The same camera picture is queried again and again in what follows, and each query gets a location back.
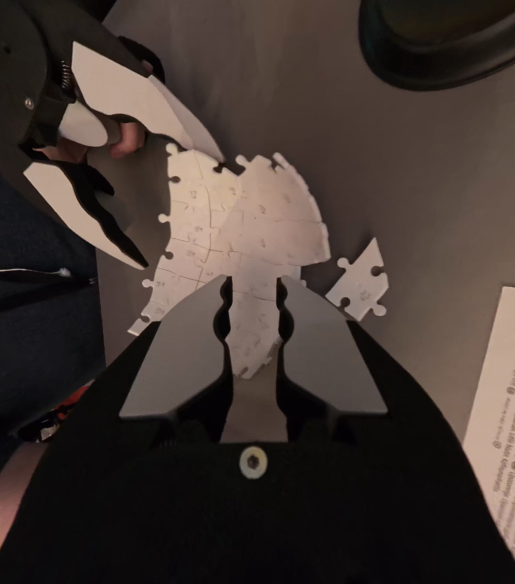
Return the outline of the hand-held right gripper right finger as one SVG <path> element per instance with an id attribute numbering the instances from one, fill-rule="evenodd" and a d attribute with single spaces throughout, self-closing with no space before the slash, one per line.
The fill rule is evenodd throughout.
<path id="1" fill-rule="evenodd" d="M 349 329 L 325 298 L 291 277 L 278 279 L 282 376 L 342 415 L 385 415 L 388 408 Z"/>

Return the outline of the person's left hand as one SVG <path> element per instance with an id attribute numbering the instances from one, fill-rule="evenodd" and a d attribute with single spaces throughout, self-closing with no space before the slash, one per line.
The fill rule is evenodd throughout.
<path id="1" fill-rule="evenodd" d="M 125 158 L 144 147 L 147 132 L 139 122 L 120 122 L 120 139 L 109 146 L 109 154 L 112 159 Z"/>

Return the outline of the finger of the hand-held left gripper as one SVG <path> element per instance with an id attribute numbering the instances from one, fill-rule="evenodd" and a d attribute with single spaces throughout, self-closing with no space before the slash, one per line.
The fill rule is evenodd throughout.
<path id="1" fill-rule="evenodd" d="M 185 149 L 200 151 L 219 163 L 225 161 L 205 125 L 154 75 L 134 72 L 76 41 L 71 70 L 93 110 L 109 117 L 128 116 Z"/>
<path id="2" fill-rule="evenodd" d="M 23 175 L 76 235 L 130 267 L 149 266 L 125 233 L 131 223 L 126 205 L 97 170 L 69 162 L 33 161 Z"/>

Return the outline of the white puzzle piece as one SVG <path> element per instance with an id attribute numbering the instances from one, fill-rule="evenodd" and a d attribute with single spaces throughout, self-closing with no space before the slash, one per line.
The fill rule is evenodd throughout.
<path id="1" fill-rule="evenodd" d="M 343 274 L 327 292 L 326 299 L 336 307 L 348 300 L 344 310 L 360 322 L 370 311 L 377 317 L 386 314 L 386 308 L 379 303 L 388 290 L 388 276 L 382 270 L 384 261 L 379 250 L 377 238 L 372 238 L 361 255 L 349 262 L 339 258 L 337 266 Z"/>

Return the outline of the red object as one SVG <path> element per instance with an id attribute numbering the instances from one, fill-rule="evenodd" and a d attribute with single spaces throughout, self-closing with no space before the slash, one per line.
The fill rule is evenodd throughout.
<path id="1" fill-rule="evenodd" d="M 47 414 L 46 419 L 39 422 L 37 437 L 34 439 L 35 443 L 47 442 L 51 439 L 91 384 L 92 382 L 90 381 L 86 385 L 80 387 L 60 405 L 50 411 Z"/>

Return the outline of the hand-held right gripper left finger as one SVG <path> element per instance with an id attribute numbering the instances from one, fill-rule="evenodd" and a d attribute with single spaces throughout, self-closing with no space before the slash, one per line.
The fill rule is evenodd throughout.
<path id="1" fill-rule="evenodd" d="M 231 372 L 232 278 L 215 277 L 162 318 L 120 410 L 122 420 L 168 418 Z"/>

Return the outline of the assembled white puzzle section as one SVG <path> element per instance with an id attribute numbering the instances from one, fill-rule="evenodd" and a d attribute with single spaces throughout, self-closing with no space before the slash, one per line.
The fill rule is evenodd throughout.
<path id="1" fill-rule="evenodd" d="M 276 282 L 301 281 L 305 266 L 330 259 L 327 227 L 304 179 L 285 158 L 255 156 L 240 175 L 217 171 L 200 151 L 169 143 L 171 237 L 141 316 L 160 321 L 177 303 L 215 279 L 232 278 L 231 331 L 226 339 L 234 376 L 250 379 L 279 342 Z"/>

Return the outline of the black round ball stand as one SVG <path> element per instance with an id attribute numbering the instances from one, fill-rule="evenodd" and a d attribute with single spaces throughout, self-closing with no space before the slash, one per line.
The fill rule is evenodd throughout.
<path id="1" fill-rule="evenodd" d="M 515 1 L 361 1 L 358 40 L 385 84 L 453 89 L 515 64 Z"/>

